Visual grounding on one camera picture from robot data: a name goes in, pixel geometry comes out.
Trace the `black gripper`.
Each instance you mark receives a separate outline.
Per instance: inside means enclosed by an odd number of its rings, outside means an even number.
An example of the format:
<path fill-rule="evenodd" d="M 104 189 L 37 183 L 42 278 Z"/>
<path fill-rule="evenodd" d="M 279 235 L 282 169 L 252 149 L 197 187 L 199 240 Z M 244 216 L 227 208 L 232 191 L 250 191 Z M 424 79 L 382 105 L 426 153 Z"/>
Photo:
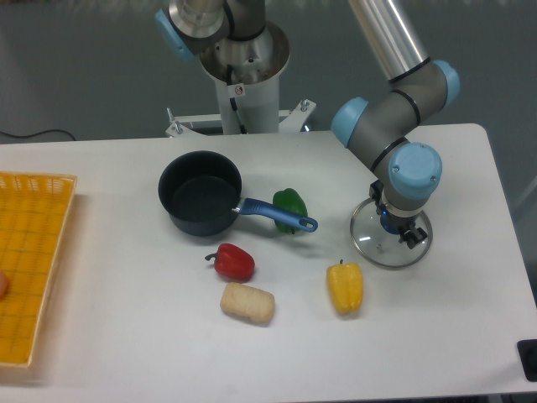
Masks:
<path fill-rule="evenodd" d="M 375 180 L 370 185 L 369 196 L 374 202 L 376 213 L 380 216 L 382 227 L 388 233 L 399 235 L 400 243 L 413 249 L 427 239 L 427 232 L 423 228 L 416 227 L 421 211 L 406 212 L 392 207 L 385 200 L 383 183 L 380 180 Z"/>

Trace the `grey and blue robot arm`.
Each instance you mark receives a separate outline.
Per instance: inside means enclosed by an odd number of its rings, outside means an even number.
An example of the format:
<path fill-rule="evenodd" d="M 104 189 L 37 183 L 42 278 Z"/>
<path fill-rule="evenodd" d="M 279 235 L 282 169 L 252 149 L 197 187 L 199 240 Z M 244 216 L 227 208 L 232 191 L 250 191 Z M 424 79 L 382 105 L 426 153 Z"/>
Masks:
<path fill-rule="evenodd" d="M 353 1 L 352 12 L 391 86 L 377 102 L 360 97 L 335 114 L 331 131 L 375 176 L 370 194 L 387 232 L 413 248 L 416 224 L 441 178 L 441 158 L 408 134 L 453 102 L 457 72 L 432 60 L 396 1 Z M 279 119 L 279 74 L 289 41 L 262 1 L 172 1 L 155 22 L 171 51 L 198 59 L 215 82 L 224 133 L 271 133 Z"/>

